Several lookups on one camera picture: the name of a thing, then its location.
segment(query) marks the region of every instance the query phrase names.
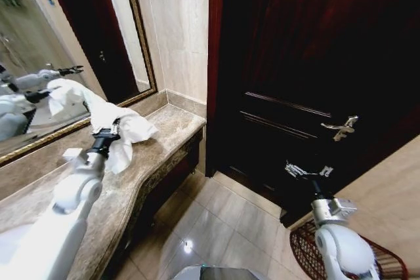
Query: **robotic arm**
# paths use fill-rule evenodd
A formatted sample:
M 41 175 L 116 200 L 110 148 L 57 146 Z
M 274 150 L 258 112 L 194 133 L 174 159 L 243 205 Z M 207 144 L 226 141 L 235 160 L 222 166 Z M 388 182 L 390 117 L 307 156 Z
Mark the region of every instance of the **robotic arm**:
M 73 66 L 57 70 L 42 69 L 37 73 L 30 73 L 29 75 L 15 78 L 0 64 L 0 80 L 7 85 L 11 92 L 18 92 L 19 90 L 28 90 L 66 75 L 81 73 L 83 71 L 82 68 L 83 66 Z
M 102 191 L 105 161 L 118 140 L 119 121 L 94 134 L 94 144 L 76 159 L 72 175 L 54 189 L 47 211 L 25 236 L 7 279 L 66 279 L 85 236 L 87 217 Z
M 0 141 L 24 134 L 31 123 L 35 106 L 52 90 L 5 94 L 0 96 Z
M 359 279 L 379 280 L 375 256 L 371 247 L 354 231 L 347 228 L 347 218 L 357 208 L 350 200 L 326 197 L 316 181 L 320 173 L 309 173 L 287 162 L 285 170 L 296 179 L 310 180 L 315 188 L 312 214 L 318 230 L 315 243 L 322 254 L 325 271 L 330 280 L 350 280 L 349 274 Z

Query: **door handle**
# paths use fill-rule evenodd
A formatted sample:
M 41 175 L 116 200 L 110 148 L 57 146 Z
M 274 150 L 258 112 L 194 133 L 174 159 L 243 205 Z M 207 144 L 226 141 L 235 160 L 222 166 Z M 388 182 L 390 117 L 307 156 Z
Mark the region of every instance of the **door handle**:
M 349 132 L 349 133 L 354 132 L 353 125 L 354 125 L 355 122 L 357 122 L 358 119 L 359 119 L 358 116 L 349 116 L 346 123 L 343 126 L 328 125 L 328 124 L 324 124 L 324 123 L 321 123 L 321 126 L 327 128 L 327 129 L 338 130 L 338 133 L 335 134 L 333 139 L 334 139 L 334 141 L 340 141 L 342 138 L 347 137 L 347 135 L 346 135 L 347 132 Z
M 101 59 L 103 62 L 106 62 L 106 59 L 105 59 L 105 55 L 104 55 L 104 51 L 103 50 L 99 52 L 99 59 Z

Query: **dark wooden door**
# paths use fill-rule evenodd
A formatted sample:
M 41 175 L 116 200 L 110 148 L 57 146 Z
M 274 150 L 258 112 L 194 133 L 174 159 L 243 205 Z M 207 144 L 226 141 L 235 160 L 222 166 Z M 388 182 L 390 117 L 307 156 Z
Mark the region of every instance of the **dark wooden door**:
M 108 101 L 120 103 L 138 95 L 112 1 L 59 1 Z
M 323 183 L 333 193 L 362 175 L 418 105 L 419 5 L 223 0 L 217 168 L 259 186 L 295 218 L 313 193 L 284 171 L 287 160 L 311 172 L 333 167 Z M 321 126 L 351 115 L 356 131 L 339 142 Z

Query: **sink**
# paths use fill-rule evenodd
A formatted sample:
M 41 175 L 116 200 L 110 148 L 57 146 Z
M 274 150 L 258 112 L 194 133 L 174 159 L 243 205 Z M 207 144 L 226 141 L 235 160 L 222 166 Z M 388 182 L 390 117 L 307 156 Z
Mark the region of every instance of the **sink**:
M 0 233 L 0 268 L 7 266 L 33 224 L 23 224 Z

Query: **silver door lever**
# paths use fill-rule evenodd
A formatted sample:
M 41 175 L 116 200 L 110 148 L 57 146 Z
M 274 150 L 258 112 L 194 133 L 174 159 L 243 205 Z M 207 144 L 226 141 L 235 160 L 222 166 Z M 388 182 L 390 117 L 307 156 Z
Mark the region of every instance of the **silver door lever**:
M 334 141 L 340 141 L 342 138 L 347 137 L 346 132 L 349 132 L 349 133 L 354 132 L 353 124 L 357 122 L 358 119 L 359 119 L 358 116 L 350 116 L 343 126 L 328 125 L 324 123 L 321 123 L 321 126 L 328 129 L 338 130 L 339 132 L 335 134 L 333 139 Z

